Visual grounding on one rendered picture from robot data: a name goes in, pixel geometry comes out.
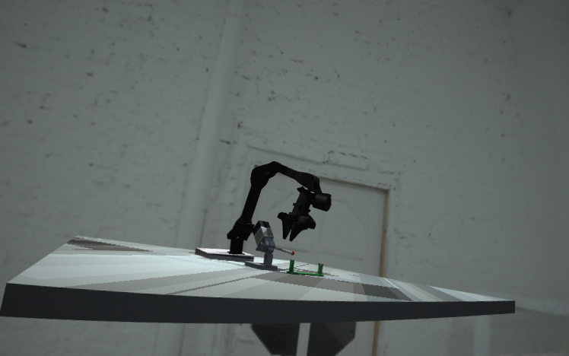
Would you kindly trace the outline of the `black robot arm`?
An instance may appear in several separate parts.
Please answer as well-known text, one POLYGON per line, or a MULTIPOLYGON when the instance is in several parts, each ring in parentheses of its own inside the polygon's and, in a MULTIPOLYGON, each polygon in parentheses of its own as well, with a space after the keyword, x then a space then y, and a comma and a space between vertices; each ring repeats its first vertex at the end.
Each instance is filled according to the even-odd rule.
POLYGON ((227 238, 231 241, 230 251, 227 251, 228 253, 245 255, 245 253, 242 253, 243 241, 247 241, 250 234, 253 233, 252 229, 254 228, 254 224, 252 224, 252 217, 259 195, 269 179, 278 172, 295 179, 302 185, 302 187, 297 188, 297 191, 300 193, 297 201, 303 202, 309 206, 313 205, 314 208, 323 211, 328 211, 330 209, 332 205, 332 195, 322 193, 319 185, 319 178, 317 176, 293 170, 276 161, 264 164, 260 167, 255 167, 251 173, 251 187, 242 215, 235 222, 232 230, 227 234, 227 238), (305 189, 304 187, 308 189, 305 189))

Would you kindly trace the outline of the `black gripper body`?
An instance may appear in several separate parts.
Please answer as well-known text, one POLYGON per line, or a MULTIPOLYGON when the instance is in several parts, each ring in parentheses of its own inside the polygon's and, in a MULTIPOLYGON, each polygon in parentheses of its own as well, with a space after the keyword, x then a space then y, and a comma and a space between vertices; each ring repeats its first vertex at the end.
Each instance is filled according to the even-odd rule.
POLYGON ((296 201, 296 203, 293 203, 293 211, 289 212, 289 214, 284 213, 284 212, 280 212, 278 213, 278 217, 279 219, 283 219, 288 221, 289 223, 293 224, 293 222, 297 222, 298 224, 301 224, 302 226, 304 226, 305 228, 307 228, 307 226, 309 226, 310 229, 315 229, 316 227, 316 222, 313 221, 312 219, 305 217, 307 212, 310 212, 310 206, 303 203, 303 202, 299 202, 296 201))

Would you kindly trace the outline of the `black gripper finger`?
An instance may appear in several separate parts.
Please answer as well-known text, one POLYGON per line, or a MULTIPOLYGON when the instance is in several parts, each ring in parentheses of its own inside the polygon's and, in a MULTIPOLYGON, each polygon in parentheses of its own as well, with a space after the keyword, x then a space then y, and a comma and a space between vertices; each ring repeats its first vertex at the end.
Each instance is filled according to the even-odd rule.
POLYGON ((293 241, 294 238, 302 231, 302 230, 307 230, 307 228, 305 228, 304 226, 302 226, 301 224, 298 224, 297 222, 293 222, 292 224, 292 228, 291 228, 291 234, 290 234, 290 239, 289 241, 293 241))
POLYGON ((287 236, 289 235, 291 228, 292 228, 292 224, 289 223, 286 220, 282 220, 282 227, 283 227, 283 239, 286 240, 287 236))

